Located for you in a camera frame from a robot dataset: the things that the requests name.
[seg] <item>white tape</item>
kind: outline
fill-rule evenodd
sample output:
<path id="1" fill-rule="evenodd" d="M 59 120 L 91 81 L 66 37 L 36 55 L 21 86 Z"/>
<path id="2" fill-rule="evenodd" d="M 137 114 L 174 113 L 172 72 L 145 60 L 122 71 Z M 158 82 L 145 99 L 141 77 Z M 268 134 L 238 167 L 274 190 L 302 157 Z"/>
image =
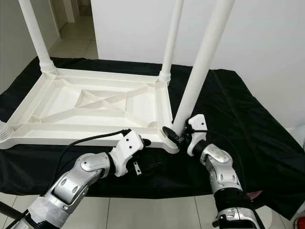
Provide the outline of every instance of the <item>white tape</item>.
<path id="1" fill-rule="evenodd" d="M 70 214 L 49 202 L 44 197 L 38 197 L 28 210 L 35 223 L 47 221 L 58 228 L 61 228 L 70 216 Z"/>

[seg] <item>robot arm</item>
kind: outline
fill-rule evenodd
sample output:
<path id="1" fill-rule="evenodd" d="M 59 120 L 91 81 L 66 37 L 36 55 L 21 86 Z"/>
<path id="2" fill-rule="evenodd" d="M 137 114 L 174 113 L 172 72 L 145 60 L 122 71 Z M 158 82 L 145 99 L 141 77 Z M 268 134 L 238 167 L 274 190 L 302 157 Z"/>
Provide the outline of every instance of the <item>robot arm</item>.
<path id="1" fill-rule="evenodd" d="M 117 177 L 128 171 L 127 162 L 144 148 L 144 141 L 134 131 L 122 138 L 110 153 L 84 154 L 74 167 L 63 174 L 43 197 L 38 197 L 28 208 L 16 229 L 61 228 L 76 209 L 89 186 L 110 173 Z"/>
<path id="2" fill-rule="evenodd" d="M 164 127 L 165 134 L 187 154 L 198 158 L 210 175 L 210 183 L 218 214 L 214 226 L 224 228 L 264 229 L 251 200 L 243 191 L 233 169 L 232 157 L 214 144 L 206 142 L 207 126 L 203 114 L 186 121 L 183 136 L 179 138 Z"/>

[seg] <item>black cloth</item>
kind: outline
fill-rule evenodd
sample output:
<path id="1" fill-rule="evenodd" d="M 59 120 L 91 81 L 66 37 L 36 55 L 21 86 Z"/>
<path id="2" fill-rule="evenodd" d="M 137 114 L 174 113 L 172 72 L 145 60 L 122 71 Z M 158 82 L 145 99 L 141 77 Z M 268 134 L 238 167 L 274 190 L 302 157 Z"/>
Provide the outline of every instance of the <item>black cloth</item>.
<path id="1" fill-rule="evenodd" d="M 160 64 L 53 58 L 58 68 L 158 75 Z M 178 110 L 191 67 L 172 66 L 169 94 L 173 116 Z M 35 58 L 0 95 L 0 119 L 7 121 L 40 77 Z M 234 168 L 247 192 L 263 190 L 258 198 L 290 219 L 305 200 L 305 154 L 299 144 L 251 95 L 233 71 L 209 71 L 193 114 L 204 114 L 209 141 L 231 154 Z M 0 191 L 41 194 L 49 184 L 64 146 L 16 145 L 0 150 Z M 61 173 L 84 153 L 109 152 L 111 147 L 73 146 Z M 143 176 L 133 172 L 107 177 L 91 186 L 88 195 L 124 198 L 173 198 L 211 194 L 208 173 L 185 152 L 176 155 L 146 148 L 137 159 Z"/>

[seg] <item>tiled floor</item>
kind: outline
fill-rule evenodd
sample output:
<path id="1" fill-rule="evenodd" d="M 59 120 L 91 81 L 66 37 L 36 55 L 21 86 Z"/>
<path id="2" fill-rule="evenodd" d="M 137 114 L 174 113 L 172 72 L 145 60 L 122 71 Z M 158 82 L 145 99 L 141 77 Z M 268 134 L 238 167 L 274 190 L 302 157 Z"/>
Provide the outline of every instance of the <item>tiled floor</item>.
<path id="1" fill-rule="evenodd" d="M 62 41 L 50 50 L 54 57 L 97 59 L 92 17 L 81 17 L 61 31 Z M 4 203 L 24 211 L 37 196 L 14 196 L 0 193 Z M 271 229 L 292 229 L 291 222 L 276 212 L 260 209 Z M 86 197 L 70 216 L 64 229 L 211 229 L 216 214 L 212 195 L 172 199 L 123 199 Z M 12 219 L 0 214 L 0 228 Z"/>
<path id="2" fill-rule="evenodd" d="M 61 39 L 49 50 L 50 56 L 98 58 L 92 17 L 82 16 L 76 23 L 67 23 L 61 30 Z"/>
<path id="3" fill-rule="evenodd" d="M 1 201 L 24 211 L 37 196 L 0 193 Z M 292 229 L 292 223 L 268 208 L 258 210 L 270 229 Z M 171 199 L 85 197 L 63 229 L 212 229 L 216 214 L 212 195 Z M 12 222 L 0 214 L 0 228 Z"/>

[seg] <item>black fabric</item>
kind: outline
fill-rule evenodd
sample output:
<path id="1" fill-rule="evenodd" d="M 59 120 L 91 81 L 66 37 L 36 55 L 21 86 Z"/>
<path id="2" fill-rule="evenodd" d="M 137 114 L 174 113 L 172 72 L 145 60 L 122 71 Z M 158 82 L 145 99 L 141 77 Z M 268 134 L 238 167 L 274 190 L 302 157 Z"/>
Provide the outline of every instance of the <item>black fabric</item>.
<path id="1" fill-rule="evenodd" d="M 158 75 L 161 65 L 86 59 L 53 58 L 59 68 Z M 7 121 L 39 78 L 34 59 L 11 87 L 0 95 L 0 119 Z M 169 94 L 173 115 L 182 98 L 191 67 L 172 66 Z M 305 154 L 288 132 L 251 95 L 233 71 L 213 70 L 203 85 L 193 114 L 205 115 L 208 129 L 228 138 L 208 134 L 209 141 L 231 154 L 234 168 L 244 179 L 246 191 L 263 190 L 262 201 L 290 219 L 305 200 Z M 9 194 L 41 194 L 64 146 L 17 145 L 0 150 L 0 191 Z M 73 146 L 64 157 L 61 173 L 84 153 L 109 152 L 111 147 Z M 116 178 L 109 176 L 91 186 L 88 195 L 124 198 L 172 198 L 210 194 L 204 166 L 185 152 L 170 155 L 146 148 L 137 154 L 143 172 Z"/>

